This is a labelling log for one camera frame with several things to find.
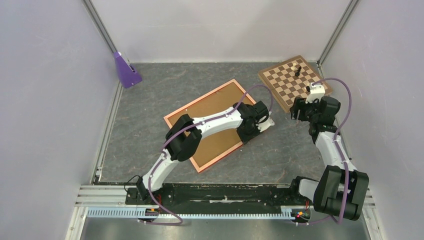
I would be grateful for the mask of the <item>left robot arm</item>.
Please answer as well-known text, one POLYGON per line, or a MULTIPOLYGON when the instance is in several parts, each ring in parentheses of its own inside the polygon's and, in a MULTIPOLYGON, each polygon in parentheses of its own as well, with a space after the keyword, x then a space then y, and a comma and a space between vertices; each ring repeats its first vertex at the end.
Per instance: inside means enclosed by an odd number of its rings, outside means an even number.
POLYGON ((271 113, 262 101, 253 105, 239 101, 224 111, 203 117, 180 116, 166 134, 155 164, 146 174, 138 177, 135 187, 126 190, 125 203, 152 204, 171 171, 178 163, 196 153, 201 140, 235 129, 241 142, 246 144, 274 124, 271 113))

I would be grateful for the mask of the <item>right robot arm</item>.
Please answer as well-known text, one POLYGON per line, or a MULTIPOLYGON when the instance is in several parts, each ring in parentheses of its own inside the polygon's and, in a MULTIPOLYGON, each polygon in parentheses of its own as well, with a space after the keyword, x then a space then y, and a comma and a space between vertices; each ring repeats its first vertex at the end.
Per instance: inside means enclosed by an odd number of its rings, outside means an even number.
POLYGON ((341 144, 334 124, 340 107, 341 103, 330 96, 312 102, 295 98, 290 116, 309 122, 309 135, 321 154, 325 169, 320 180, 297 176, 290 184, 288 196, 295 204, 311 200, 316 212, 356 221, 362 213, 369 177, 353 166, 341 144))

